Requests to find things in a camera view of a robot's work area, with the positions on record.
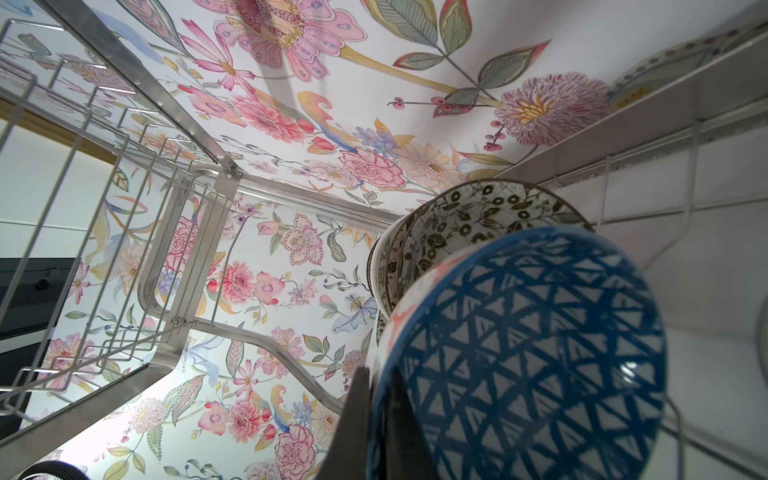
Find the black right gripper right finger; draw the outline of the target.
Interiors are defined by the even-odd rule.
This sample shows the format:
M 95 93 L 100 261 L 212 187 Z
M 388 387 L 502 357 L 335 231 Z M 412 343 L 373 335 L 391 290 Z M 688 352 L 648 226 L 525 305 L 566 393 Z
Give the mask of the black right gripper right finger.
M 439 479 L 399 370 L 392 374 L 384 412 L 383 468 L 385 479 Z

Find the two-tier steel dish rack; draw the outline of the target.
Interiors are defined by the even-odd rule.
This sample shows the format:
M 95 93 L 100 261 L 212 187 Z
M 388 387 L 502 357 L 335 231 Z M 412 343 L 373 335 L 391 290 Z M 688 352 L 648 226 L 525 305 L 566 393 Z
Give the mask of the two-tier steel dish rack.
M 384 231 L 542 187 L 650 284 L 647 479 L 767 475 L 763 1 L 5 1 L 1 252 L 70 261 L 6 414 L 18 476 L 315 479 L 386 318 Z

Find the blue pattern bowl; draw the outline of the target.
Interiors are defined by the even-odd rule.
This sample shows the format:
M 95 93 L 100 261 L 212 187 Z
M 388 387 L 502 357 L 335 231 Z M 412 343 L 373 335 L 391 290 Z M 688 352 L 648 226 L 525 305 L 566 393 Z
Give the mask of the blue pattern bowl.
M 450 255 L 392 312 L 374 358 L 369 479 L 384 475 L 396 379 L 443 479 L 637 479 L 666 403 L 663 320 L 615 244 L 537 228 Z

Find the dark floral bowl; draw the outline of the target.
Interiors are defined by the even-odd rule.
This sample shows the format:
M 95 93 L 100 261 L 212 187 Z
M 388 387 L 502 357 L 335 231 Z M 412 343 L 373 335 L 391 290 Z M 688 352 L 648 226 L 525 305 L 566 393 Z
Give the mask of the dark floral bowl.
M 385 318 L 389 318 L 391 315 L 391 307 L 386 294 L 388 257 L 395 236 L 411 217 L 412 214 L 405 215 L 390 225 L 376 241 L 369 255 L 369 287 Z

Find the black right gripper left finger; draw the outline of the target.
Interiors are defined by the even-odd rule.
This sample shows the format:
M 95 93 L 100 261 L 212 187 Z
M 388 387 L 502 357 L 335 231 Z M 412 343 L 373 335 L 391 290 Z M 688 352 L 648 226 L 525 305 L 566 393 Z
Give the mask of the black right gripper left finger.
M 366 476 L 366 447 L 371 413 L 370 370 L 355 371 L 342 414 L 318 480 L 361 480 Z

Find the green leaf pattern bowl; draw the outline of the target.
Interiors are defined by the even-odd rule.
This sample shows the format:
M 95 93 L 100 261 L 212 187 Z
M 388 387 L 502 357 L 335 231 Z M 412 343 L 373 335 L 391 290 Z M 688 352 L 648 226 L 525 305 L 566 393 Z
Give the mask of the green leaf pattern bowl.
M 466 247 L 558 225 L 593 229 L 566 200 L 534 184 L 485 179 L 453 187 L 419 207 L 395 234 L 387 299 L 396 305 L 429 269 Z

